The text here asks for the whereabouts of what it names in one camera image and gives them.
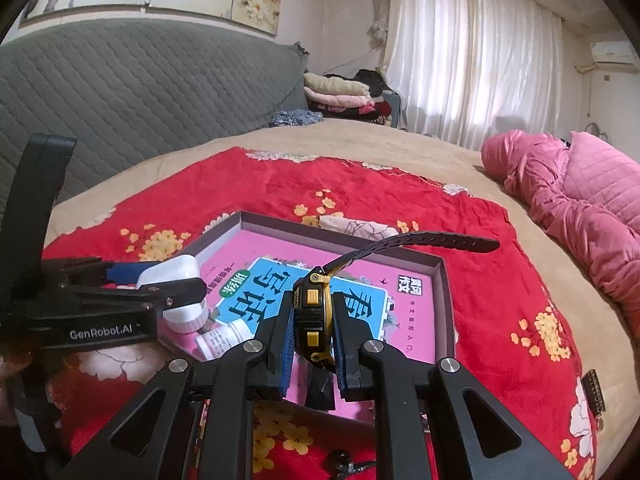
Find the white earbuds case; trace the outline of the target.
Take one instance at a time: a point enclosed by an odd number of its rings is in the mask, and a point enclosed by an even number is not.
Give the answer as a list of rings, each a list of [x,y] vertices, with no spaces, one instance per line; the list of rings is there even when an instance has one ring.
[[[188,280],[201,276],[198,260],[191,255],[182,255],[165,260],[145,269],[138,277],[136,287]]]

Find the white pill bottle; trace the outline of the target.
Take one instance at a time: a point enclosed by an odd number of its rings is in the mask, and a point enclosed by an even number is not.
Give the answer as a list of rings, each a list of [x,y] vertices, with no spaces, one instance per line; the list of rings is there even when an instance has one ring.
[[[252,338],[250,328],[238,318],[227,324],[215,324],[208,332],[196,336],[195,342],[206,361],[213,361]]]

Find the small black clip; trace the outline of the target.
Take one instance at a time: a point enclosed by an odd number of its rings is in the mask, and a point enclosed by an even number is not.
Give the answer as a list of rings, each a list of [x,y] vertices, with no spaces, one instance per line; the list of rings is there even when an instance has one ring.
[[[330,478],[333,480],[345,480],[361,474],[375,467],[375,460],[365,460],[364,462],[354,462],[349,452],[344,450],[333,450],[329,452],[324,461]]]

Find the yellow black wristwatch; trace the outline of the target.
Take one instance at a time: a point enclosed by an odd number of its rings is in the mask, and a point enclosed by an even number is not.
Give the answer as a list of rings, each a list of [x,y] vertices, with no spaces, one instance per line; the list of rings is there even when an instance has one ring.
[[[373,376],[359,364],[359,348],[372,338],[365,322],[355,320],[342,330],[334,323],[331,278],[354,261],[386,249],[433,246],[488,254],[500,247],[492,238],[450,232],[419,231],[377,240],[316,266],[293,285],[293,339],[295,352],[319,370],[337,378],[338,390],[347,402],[371,400]]]

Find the white jar lid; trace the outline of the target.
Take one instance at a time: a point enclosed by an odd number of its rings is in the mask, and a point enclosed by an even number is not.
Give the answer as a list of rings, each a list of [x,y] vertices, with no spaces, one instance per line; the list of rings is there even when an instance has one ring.
[[[163,319],[168,328],[181,335],[192,334],[200,330],[205,325],[208,316],[209,310],[205,300],[163,312]]]

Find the pink Chinese workbook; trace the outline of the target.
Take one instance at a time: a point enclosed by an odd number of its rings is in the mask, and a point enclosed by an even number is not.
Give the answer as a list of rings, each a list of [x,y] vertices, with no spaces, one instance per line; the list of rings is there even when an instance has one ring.
[[[336,259],[327,252],[282,237],[239,230],[196,256],[207,286],[208,318],[190,334],[168,330],[165,339],[199,361],[216,356],[213,332],[229,325],[253,336],[260,322],[278,315],[283,296],[297,282],[314,284],[312,276]],[[431,362],[436,356],[434,285],[427,270],[406,270],[397,263],[357,260],[318,292],[318,315],[335,312],[332,296],[342,295],[351,318],[367,323],[370,335],[404,352],[409,359]]]

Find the red floral blanket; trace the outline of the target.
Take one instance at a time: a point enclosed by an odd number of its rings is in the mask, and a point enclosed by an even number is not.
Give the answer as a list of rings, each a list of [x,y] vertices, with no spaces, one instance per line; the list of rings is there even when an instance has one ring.
[[[459,340],[456,355],[574,479],[596,478],[594,418],[582,388],[582,364],[568,323],[523,252],[498,204],[397,168],[361,162],[230,148],[187,166],[127,198],[88,228],[58,237],[53,257],[97,256],[125,262],[163,261],[227,214],[238,211],[313,226],[361,220],[398,233],[420,229],[494,238],[496,252],[466,254],[416,248],[444,259]],[[158,344],[80,352],[64,358],[50,381],[62,410],[56,431],[75,455],[168,359]],[[326,479],[330,448],[373,458],[373,437],[329,416],[297,408],[258,408],[254,479]]]

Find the grey shallow cardboard box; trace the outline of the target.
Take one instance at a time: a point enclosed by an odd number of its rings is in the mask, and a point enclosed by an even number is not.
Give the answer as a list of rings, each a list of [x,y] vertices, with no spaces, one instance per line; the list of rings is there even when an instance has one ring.
[[[373,338],[407,358],[434,363],[454,355],[454,319],[444,260],[427,252],[387,249],[330,268],[367,240],[303,224],[238,212],[208,228],[185,250],[207,286],[208,315],[190,334],[158,326],[160,342],[198,361],[210,358],[198,340],[238,323],[250,332],[277,315],[283,295],[305,280],[319,301],[341,294],[347,313],[366,322]]]

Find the blanket brand label tag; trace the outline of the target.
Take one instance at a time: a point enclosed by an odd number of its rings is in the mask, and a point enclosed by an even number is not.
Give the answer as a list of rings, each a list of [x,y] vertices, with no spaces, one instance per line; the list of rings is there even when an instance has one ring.
[[[584,388],[587,405],[590,413],[593,414],[597,423],[597,430],[601,431],[604,427],[603,415],[606,411],[603,391],[596,370],[588,370],[582,376],[582,388]]]

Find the grey quilted sofa cover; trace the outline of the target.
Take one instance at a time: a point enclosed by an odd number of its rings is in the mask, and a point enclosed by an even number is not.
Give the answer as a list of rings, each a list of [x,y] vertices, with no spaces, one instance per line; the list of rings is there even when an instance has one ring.
[[[265,128],[306,107],[307,52],[214,26],[113,18],[1,49],[1,187],[35,133],[77,142],[62,200],[147,159]]]

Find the blue patterned cloth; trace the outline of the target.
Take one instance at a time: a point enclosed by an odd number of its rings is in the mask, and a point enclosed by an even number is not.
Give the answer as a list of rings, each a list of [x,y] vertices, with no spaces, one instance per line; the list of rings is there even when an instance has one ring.
[[[322,122],[323,115],[312,110],[279,110],[269,119],[269,127],[303,127]]]

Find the pink quilted jacket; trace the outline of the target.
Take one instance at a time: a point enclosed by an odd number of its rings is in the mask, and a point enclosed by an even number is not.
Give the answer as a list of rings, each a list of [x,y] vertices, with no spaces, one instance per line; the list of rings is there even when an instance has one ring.
[[[570,143],[512,130],[480,149],[486,174],[528,206],[639,338],[639,164],[586,132]]]

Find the stack of folded clothes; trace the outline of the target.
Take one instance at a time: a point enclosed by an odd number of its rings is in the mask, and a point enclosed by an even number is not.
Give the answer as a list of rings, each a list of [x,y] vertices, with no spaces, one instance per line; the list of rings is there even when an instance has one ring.
[[[309,109],[324,117],[399,126],[401,97],[375,70],[352,78],[306,72],[304,91]]]

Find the white curtain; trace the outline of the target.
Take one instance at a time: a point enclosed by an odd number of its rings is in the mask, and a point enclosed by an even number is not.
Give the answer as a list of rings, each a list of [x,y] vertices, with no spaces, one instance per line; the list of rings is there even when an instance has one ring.
[[[383,68],[410,132],[472,151],[552,133],[562,61],[562,21],[534,0],[390,0]]]

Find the white air conditioner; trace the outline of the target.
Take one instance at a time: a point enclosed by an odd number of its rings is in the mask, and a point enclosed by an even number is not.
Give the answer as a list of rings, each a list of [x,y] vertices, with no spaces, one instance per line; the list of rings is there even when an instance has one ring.
[[[629,41],[597,41],[590,44],[593,62],[637,68],[638,55]]]

